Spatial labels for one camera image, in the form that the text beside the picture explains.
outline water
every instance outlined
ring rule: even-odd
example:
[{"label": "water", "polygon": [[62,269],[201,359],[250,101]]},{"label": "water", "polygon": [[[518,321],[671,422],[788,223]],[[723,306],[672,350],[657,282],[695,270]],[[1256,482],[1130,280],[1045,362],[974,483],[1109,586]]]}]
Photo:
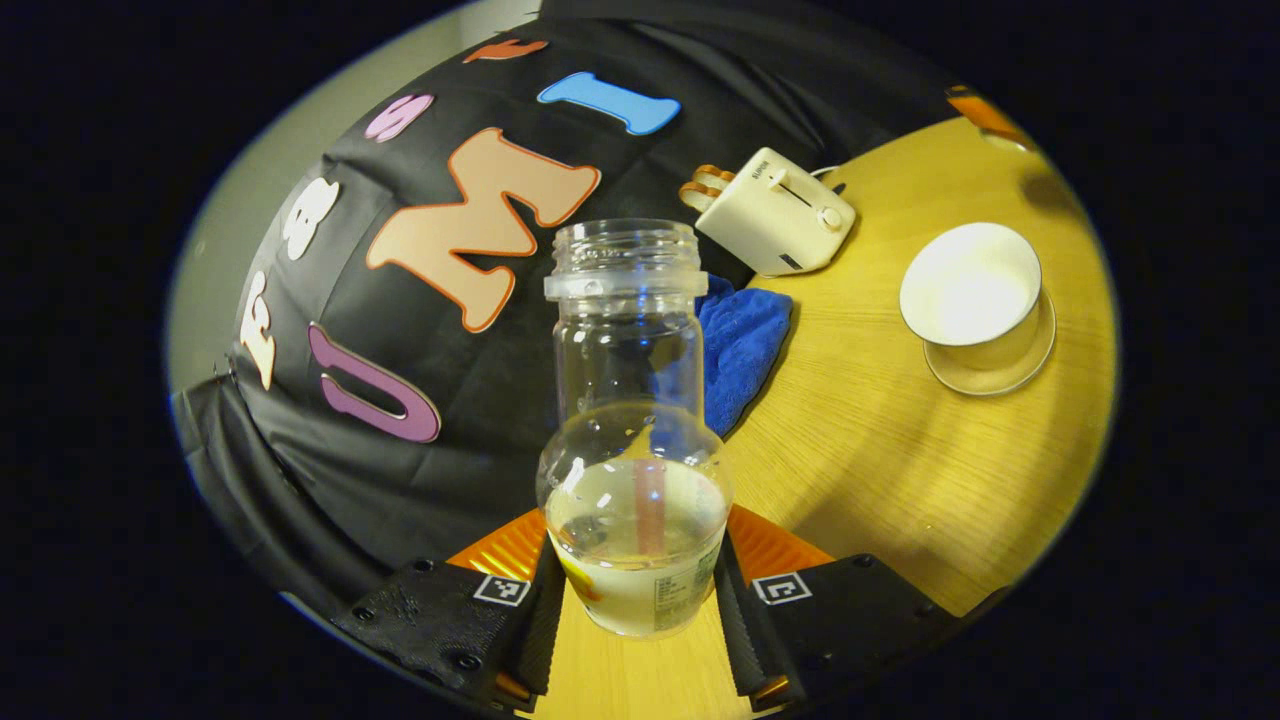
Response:
[{"label": "water", "polygon": [[548,498],[556,553],[591,619],[632,637],[666,637],[696,616],[728,509],[717,486],[681,462],[613,459]]}]

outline glass bottle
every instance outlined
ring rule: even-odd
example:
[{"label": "glass bottle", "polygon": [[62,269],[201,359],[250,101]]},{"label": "glass bottle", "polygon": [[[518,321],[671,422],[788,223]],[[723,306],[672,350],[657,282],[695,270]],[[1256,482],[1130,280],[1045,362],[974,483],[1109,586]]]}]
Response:
[{"label": "glass bottle", "polygon": [[564,227],[553,247],[561,428],[538,503],[588,615],[620,635],[667,637],[710,594],[733,500],[703,420],[698,238],[614,219]]}]

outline table surface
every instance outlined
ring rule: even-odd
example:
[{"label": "table surface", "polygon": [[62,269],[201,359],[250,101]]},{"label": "table surface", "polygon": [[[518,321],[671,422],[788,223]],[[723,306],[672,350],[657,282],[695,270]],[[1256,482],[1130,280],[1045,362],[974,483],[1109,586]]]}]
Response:
[{"label": "table surface", "polygon": [[[1015,583],[1065,528],[1114,411],[1117,318],[1087,215],[1046,159],[955,118],[855,158],[823,183],[859,213],[831,265],[756,278],[795,300],[760,396],[726,439],[736,502],[836,557],[873,552],[954,615]],[[899,286],[931,240],[970,222],[1021,233],[1057,310],[1041,373],[968,397],[929,372]],[[572,592],[535,717],[744,719],[714,597],[684,633],[627,641]]]}]

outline cup rim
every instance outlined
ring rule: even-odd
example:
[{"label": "cup rim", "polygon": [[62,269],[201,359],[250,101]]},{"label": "cup rim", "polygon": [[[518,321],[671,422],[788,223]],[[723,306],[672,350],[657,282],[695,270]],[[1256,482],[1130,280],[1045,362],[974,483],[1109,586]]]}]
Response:
[{"label": "cup rim", "polygon": [[[979,336],[980,340],[973,340],[969,342],[940,342],[937,340],[933,340],[932,337],[928,337],[925,333],[920,332],[915,325],[913,325],[911,320],[906,316],[906,313],[902,310],[904,305],[902,297],[905,291],[908,290],[906,284],[908,278],[911,277],[911,270],[916,266],[916,263],[920,261],[920,258],[924,256],[931,247],[937,247],[940,241],[952,240],[956,234],[960,234],[961,232],[973,232],[978,228],[1005,233],[1007,236],[1012,236],[1014,238],[1021,241],[1021,245],[1030,251],[1032,259],[1034,259],[1036,261],[1036,291],[1030,293],[1030,299],[1028,300],[1027,305],[1021,309],[1021,311],[1019,311],[1019,314],[1009,324],[1007,328],[992,336]],[[931,240],[928,243],[925,243],[925,246],[922,247],[920,251],[915,254],[915,258],[911,259],[910,265],[908,265],[906,268],[906,273],[902,274],[902,282],[899,284],[897,313],[899,316],[902,318],[902,323],[906,324],[908,329],[910,329],[911,333],[914,333],[924,342],[937,345],[941,347],[973,347],[988,342],[995,342],[1018,329],[1019,325],[1027,322],[1027,318],[1032,314],[1032,311],[1036,310],[1036,306],[1039,304],[1041,295],[1043,295],[1043,292],[1044,292],[1044,268],[1041,263],[1039,254],[1036,252],[1036,247],[1032,246],[1030,241],[1028,241],[1025,236],[1023,236],[1014,228],[1000,223],[992,223],[992,222],[965,223],[963,225],[956,225],[951,229],[942,232],[941,234]]]}]

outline black cloth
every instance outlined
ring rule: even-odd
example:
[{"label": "black cloth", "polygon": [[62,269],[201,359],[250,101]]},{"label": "black cloth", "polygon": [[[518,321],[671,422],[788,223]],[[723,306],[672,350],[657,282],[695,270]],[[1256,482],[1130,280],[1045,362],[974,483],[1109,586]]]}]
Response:
[{"label": "black cloth", "polygon": [[[364,128],[383,102],[334,142],[284,199],[250,270],[268,273],[268,332],[276,338],[270,391],[232,340],[234,382],[210,380],[174,397],[188,464],[210,509],[276,589],[321,611],[412,557],[448,557],[535,506],[538,454],[557,421],[557,307],[541,290],[556,228],[539,227],[529,208],[513,202],[536,252],[467,256],[483,270],[500,264],[516,274],[506,309],[479,334],[466,332],[458,307],[419,278],[364,263],[397,209],[462,200],[447,160],[463,141],[499,127],[506,140],[559,163],[599,168],[599,187],[570,222],[658,217],[692,224],[696,214],[676,190],[699,164],[736,170],[760,146],[806,168],[840,164],[954,117],[942,95],[946,79],[914,61],[897,68],[905,55],[881,42],[841,50],[815,41],[820,28],[790,37],[771,31],[771,17],[744,29],[735,20],[744,14],[733,9],[672,28],[663,18],[559,17],[558,6],[550,3],[540,19],[485,42],[516,37],[548,47],[462,63],[468,49],[388,99],[435,95],[412,128],[429,132],[366,140]],[[760,37],[773,40],[753,45]],[[878,53],[888,54],[877,60]],[[829,87],[815,69],[829,70]],[[658,132],[628,136],[602,113],[536,101],[543,88],[580,70],[677,99],[682,109]],[[850,85],[855,76],[860,85]],[[306,263],[296,264],[279,240],[282,223],[315,177],[339,182],[342,191]],[[737,288],[750,279],[723,249],[705,237],[700,246],[704,269]],[[241,314],[247,292],[246,281]],[[307,346],[310,322],[422,389],[440,411],[439,437],[408,442],[329,407],[323,369]],[[358,395],[385,400],[337,374]]]}]

